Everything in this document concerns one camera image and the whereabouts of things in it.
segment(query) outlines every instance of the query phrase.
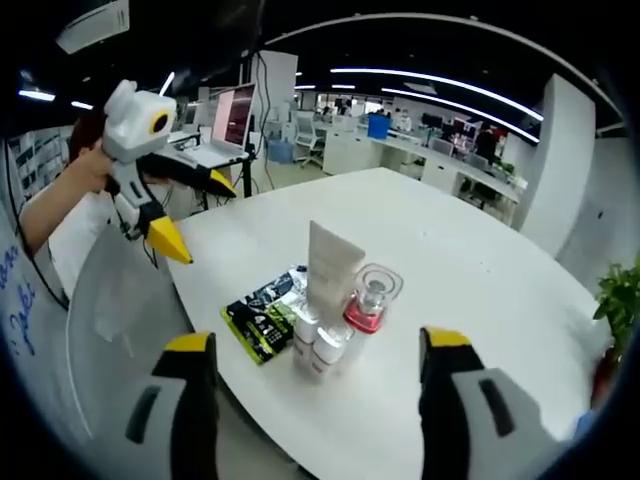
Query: black camera lens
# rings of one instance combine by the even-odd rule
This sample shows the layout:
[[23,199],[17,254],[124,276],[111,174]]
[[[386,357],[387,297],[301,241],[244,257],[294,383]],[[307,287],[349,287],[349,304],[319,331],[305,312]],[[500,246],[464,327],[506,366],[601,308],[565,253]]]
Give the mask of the black camera lens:
[[160,115],[153,124],[153,127],[152,127],[153,133],[158,133],[160,130],[162,130],[167,124],[168,120],[169,120],[169,117],[166,113],[163,115]]

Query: ceiling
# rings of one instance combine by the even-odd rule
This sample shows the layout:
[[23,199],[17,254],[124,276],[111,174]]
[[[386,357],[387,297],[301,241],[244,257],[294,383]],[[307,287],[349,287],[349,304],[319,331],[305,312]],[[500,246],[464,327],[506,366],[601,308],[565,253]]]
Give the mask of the ceiling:
[[[330,2],[331,6],[304,15],[299,3],[270,0],[263,22],[263,38],[271,39],[309,23],[353,17],[357,14],[385,13],[370,2]],[[549,15],[541,8],[523,7],[521,12],[482,4],[465,7],[456,2],[449,7],[424,2],[397,0],[394,12],[428,12],[463,18],[475,16],[525,36],[564,57],[590,79],[602,83],[602,62],[597,52],[602,39],[586,32],[593,30],[595,16]],[[354,84],[358,93],[380,94],[382,87],[410,90],[405,83],[415,79],[376,74],[331,74],[331,68],[368,67],[438,75],[498,93],[540,111],[544,87],[553,73],[559,73],[591,96],[597,106],[597,125],[619,121],[619,116],[591,89],[564,67],[533,48],[502,35],[450,22],[425,19],[379,19],[323,27],[289,37],[270,49],[298,55],[299,84],[313,84],[331,91],[332,84]],[[440,98],[490,113],[509,123],[521,125],[527,116],[491,98],[442,83],[433,84]]]
[[[0,37],[12,82],[2,89],[2,127],[11,132],[71,123],[78,111],[70,100],[103,102],[122,78],[135,79],[143,88],[159,88],[168,72],[181,72],[180,90],[193,91],[199,84],[236,83],[240,53],[262,45],[282,33],[322,21],[355,14],[384,13],[371,2],[342,0],[308,5],[292,0],[182,0],[173,9],[158,8],[153,0],[129,0],[131,29],[67,55],[54,39],[82,11],[80,6],[107,3],[15,2],[16,13]],[[506,28],[564,57],[589,78],[604,84],[603,36],[591,35],[602,12],[571,16],[550,15],[541,6],[524,4],[518,9],[491,7],[489,2],[466,6],[433,6],[417,0],[396,0],[396,12],[428,12],[469,18]],[[330,89],[332,83],[358,86],[358,93],[380,94],[380,88],[407,89],[409,79],[370,74],[331,74],[335,67],[389,68],[429,73],[468,82],[536,109],[546,82],[554,72],[578,87],[584,84],[544,55],[481,29],[449,22],[416,19],[384,19],[353,22],[303,33],[268,47],[299,57],[300,83]],[[51,105],[15,95],[26,83],[58,95]],[[481,95],[457,87],[435,84],[447,100],[491,113],[520,125],[524,114]],[[619,121],[604,101],[597,105],[597,124]]]

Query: white cabinet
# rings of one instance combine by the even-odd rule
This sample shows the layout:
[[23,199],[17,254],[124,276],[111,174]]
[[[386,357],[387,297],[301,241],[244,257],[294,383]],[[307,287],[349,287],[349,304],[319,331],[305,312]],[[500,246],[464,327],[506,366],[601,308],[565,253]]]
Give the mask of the white cabinet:
[[463,179],[459,170],[427,159],[420,180],[449,195],[457,195]]
[[370,138],[351,132],[327,132],[323,171],[330,175],[380,166],[380,149]]

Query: yellow beak-shaped gripper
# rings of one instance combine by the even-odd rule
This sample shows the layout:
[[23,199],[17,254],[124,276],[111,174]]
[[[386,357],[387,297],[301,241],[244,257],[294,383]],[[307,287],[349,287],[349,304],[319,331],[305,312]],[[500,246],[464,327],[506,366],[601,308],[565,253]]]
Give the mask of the yellow beak-shaped gripper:
[[149,224],[147,243],[161,254],[181,263],[192,263],[180,232],[166,215],[156,218]]
[[213,170],[213,169],[211,170],[211,177],[210,178],[214,182],[217,182],[217,183],[221,184],[222,187],[227,190],[227,192],[225,192],[226,194],[232,194],[234,197],[236,197],[238,195],[238,193],[236,192],[236,189],[233,188],[233,185],[231,185],[229,180],[227,180],[225,178],[225,176],[222,175],[217,170]]

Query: potted plant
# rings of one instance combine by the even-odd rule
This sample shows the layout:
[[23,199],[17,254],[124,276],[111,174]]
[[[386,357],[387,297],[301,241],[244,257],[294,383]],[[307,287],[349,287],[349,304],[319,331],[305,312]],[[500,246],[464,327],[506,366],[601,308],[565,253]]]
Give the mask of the potted plant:
[[640,255],[632,268],[624,269],[619,263],[609,267],[609,273],[598,282],[600,292],[596,299],[600,306],[595,319],[606,318],[613,336],[613,346],[598,362],[593,379],[592,407],[597,406],[609,390],[627,347],[640,308]]
[[627,347],[640,307],[640,255],[636,258],[636,264],[629,269],[622,268],[619,263],[611,264],[609,274],[601,278],[598,285],[600,293],[596,299],[600,306],[593,318],[606,318],[609,321],[614,339],[613,349],[619,359]]
[[511,163],[502,163],[500,166],[502,167],[502,170],[507,172],[509,175],[515,175],[516,174],[516,167],[514,165],[512,165]]

